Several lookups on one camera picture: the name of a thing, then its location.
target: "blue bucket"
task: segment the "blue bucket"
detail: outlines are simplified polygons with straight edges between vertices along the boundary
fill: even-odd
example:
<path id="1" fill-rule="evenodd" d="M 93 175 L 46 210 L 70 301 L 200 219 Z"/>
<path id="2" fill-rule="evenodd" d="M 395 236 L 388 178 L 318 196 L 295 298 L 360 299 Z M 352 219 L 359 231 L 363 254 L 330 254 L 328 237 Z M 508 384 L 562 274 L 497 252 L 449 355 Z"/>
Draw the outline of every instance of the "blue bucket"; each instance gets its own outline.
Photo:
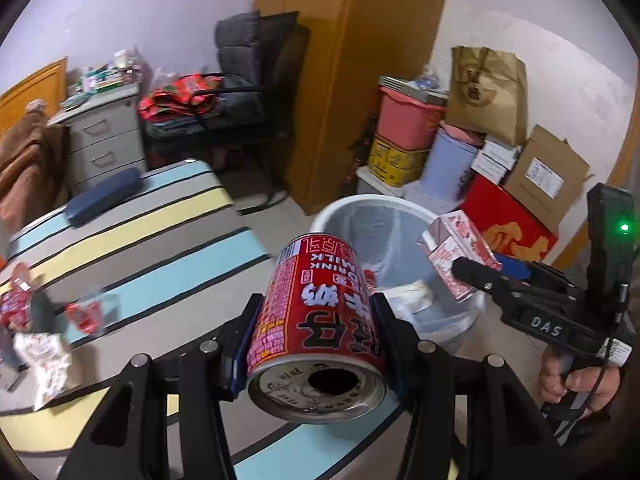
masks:
<path id="1" fill-rule="evenodd" d="M 471 163 L 477 152 L 475 146 L 454 139 L 439 128 L 418 189 L 432 198 L 447 203 L 457 202 L 471 177 Z"/>

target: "brown blanket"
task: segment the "brown blanket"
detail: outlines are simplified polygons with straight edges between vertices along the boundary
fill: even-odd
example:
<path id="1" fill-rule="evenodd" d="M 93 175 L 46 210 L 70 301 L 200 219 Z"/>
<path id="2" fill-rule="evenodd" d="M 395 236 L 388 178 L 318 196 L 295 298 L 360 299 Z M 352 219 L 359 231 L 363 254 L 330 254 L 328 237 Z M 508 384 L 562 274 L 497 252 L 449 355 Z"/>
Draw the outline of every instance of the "brown blanket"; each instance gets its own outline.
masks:
<path id="1" fill-rule="evenodd" d="M 0 136 L 0 218 L 16 232 L 58 204 L 68 153 L 64 126 L 27 112 Z"/>

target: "human hand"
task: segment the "human hand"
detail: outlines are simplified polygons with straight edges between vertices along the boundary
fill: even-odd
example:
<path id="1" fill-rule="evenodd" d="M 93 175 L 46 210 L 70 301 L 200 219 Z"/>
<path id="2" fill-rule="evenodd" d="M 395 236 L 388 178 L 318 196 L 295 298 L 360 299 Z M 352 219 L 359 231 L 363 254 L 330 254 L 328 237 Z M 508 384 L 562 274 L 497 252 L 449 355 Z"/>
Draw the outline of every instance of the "human hand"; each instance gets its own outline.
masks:
<path id="1" fill-rule="evenodd" d="M 593 366 L 571 372 L 566 382 L 560 377 L 561 362 L 551 345 L 542 354 L 538 391 L 545 402 L 557 404 L 568 390 L 572 392 L 589 393 L 598 380 L 602 368 Z M 620 370 L 613 365 L 607 366 L 600 386 L 591 398 L 590 406 L 584 410 L 582 417 L 589 416 L 604 408 L 616 394 L 620 387 Z"/>

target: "floor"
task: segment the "floor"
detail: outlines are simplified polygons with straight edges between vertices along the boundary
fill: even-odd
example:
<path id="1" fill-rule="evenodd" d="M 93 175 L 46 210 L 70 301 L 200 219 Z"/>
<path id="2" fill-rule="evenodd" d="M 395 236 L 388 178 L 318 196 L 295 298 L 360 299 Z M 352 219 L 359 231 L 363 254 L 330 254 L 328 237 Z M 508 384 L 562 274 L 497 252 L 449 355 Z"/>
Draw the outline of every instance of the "floor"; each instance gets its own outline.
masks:
<path id="1" fill-rule="evenodd" d="M 260 193 L 262 177 L 259 170 L 229 173 L 220 176 L 222 184 L 242 209 L 260 203 L 264 195 Z M 256 233 L 266 249 L 274 255 L 293 238 L 308 231 L 313 221 L 306 216 L 300 206 L 287 197 L 281 204 L 265 211 L 245 216 L 244 219 Z M 482 360 L 488 354 L 499 354 L 511 366 L 522 384 L 536 402 L 535 386 L 540 370 L 540 357 L 546 344 L 530 338 L 526 334 L 504 325 L 500 321 L 500 308 L 487 298 L 486 311 L 478 319 L 466 336 L 457 355 L 474 360 Z M 466 397 L 456 397 L 456 434 L 466 441 Z"/>

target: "red can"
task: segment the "red can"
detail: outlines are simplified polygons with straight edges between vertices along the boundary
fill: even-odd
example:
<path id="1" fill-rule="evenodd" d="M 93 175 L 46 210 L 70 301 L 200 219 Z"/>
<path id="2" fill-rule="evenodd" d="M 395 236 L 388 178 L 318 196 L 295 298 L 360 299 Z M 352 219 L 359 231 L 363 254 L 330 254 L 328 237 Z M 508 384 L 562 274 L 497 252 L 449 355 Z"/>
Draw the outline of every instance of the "red can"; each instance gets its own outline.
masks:
<path id="1" fill-rule="evenodd" d="M 348 420 L 382 401 L 382 344 L 364 274 L 345 241 L 314 233 L 282 250 L 247 364 L 254 403 L 285 420 Z"/>

